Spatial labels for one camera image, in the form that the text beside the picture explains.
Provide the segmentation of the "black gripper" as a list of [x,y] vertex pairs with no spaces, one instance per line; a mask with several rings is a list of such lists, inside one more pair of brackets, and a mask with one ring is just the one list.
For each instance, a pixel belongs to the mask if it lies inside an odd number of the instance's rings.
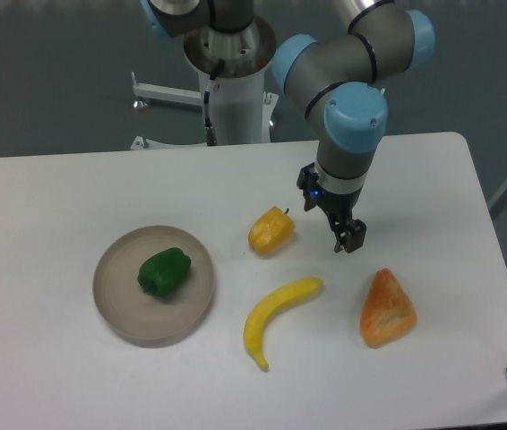
[[304,210],[319,207],[326,215],[335,236],[334,252],[346,251],[351,254],[365,242],[366,224],[353,218],[353,209],[362,191],[362,184],[350,185],[349,190],[333,191],[333,185],[326,185],[331,179],[319,173],[316,163],[303,167],[296,182],[305,199]]

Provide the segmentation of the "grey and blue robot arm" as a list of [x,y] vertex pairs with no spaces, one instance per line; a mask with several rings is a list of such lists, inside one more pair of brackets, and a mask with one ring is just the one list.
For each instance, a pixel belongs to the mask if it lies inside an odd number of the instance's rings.
[[377,81],[427,62],[434,28],[419,11],[392,1],[338,1],[344,36],[322,44],[296,35],[278,43],[251,1],[143,1],[157,39],[182,37],[188,63],[200,79],[199,106],[209,146],[261,138],[263,73],[303,114],[319,144],[315,161],[300,170],[305,208],[321,209],[337,251],[365,240],[353,216],[388,119]]

